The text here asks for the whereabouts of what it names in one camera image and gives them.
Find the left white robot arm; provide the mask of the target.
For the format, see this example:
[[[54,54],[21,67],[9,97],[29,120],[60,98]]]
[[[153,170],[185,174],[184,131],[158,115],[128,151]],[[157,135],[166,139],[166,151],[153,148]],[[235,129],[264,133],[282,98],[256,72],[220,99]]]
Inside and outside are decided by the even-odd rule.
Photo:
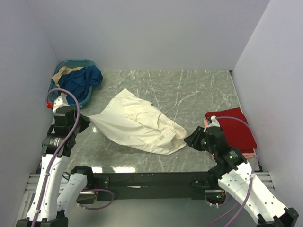
[[[73,107],[64,106],[56,110],[54,124],[42,142],[41,173],[36,193],[26,218],[17,221],[18,227],[66,227],[68,213],[81,191],[94,189],[91,167],[77,166],[72,169],[63,190],[60,190],[75,138],[89,124],[88,117]]]

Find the cream white t-shirt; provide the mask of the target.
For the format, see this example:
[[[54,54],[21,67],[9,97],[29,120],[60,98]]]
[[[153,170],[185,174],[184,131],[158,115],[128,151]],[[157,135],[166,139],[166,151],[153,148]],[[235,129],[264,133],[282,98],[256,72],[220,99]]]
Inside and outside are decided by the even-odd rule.
[[[90,121],[111,141],[141,151],[170,155],[186,146],[187,131],[152,103],[127,89]]]

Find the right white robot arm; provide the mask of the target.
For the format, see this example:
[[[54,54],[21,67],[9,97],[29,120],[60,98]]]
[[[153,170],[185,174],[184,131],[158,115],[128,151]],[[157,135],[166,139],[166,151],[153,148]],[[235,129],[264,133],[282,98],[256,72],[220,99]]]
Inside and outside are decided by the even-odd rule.
[[[298,212],[272,194],[242,153],[228,144],[220,127],[197,127],[184,142],[195,150],[207,151],[214,156],[216,166],[208,171],[209,186],[228,192],[258,227],[295,226]]]

